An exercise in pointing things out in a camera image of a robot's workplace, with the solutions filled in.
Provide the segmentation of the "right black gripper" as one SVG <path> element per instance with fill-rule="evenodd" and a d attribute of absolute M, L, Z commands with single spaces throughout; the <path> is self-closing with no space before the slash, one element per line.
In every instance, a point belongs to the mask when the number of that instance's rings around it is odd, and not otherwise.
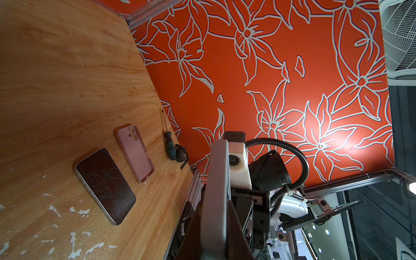
<path fill-rule="evenodd" d="M 269 193 L 233 187 L 231 200 L 249 249 L 263 250 L 270 229 Z"/>

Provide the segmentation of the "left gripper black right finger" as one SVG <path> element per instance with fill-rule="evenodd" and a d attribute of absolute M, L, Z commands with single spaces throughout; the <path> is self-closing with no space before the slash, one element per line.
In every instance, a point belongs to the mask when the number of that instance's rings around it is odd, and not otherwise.
<path fill-rule="evenodd" d="M 232 201 L 227 202 L 226 260 L 254 260 Z"/>

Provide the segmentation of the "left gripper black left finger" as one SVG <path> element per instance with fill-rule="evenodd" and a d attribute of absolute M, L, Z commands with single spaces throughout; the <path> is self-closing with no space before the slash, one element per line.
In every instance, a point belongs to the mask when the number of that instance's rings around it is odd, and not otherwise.
<path fill-rule="evenodd" d="M 185 238 L 176 256 L 176 260 L 200 260 L 202 247 L 200 244 L 202 203 L 199 203 L 190 225 L 185 233 Z"/>

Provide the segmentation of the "pink phone case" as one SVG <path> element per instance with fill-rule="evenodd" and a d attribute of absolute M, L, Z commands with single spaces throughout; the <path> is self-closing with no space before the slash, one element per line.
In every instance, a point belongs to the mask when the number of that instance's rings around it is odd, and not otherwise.
<path fill-rule="evenodd" d="M 123 125 L 114 130 L 132 173 L 139 183 L 144 183 L 154 172 L 154 165 L 135 125 Z"/>

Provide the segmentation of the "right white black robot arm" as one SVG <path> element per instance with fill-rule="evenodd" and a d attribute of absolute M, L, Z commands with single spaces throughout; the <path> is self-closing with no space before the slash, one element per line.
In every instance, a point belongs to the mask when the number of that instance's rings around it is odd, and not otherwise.
<path fill-rule="evenodd" d="M 267 245 L 270 229 L 282 228 L 278 239 L 307 224 L 323 224 L 341 212 L 355 208 L 362 200 L 330 207 L 324 199 L 307 200 L 300 192 L 310 167 L 306 156 L 290 143 L 273 138 L 255 138 L 241 143 L 229 141 L 231 199 L 237 211 L 243 235 L 252 252 Z M 253 162 L 248 162 L 248 148 L 271 145 L 291 152 L 301 163 L 301 175 L 291 181 L 280 154 L 272 150 Z"/>

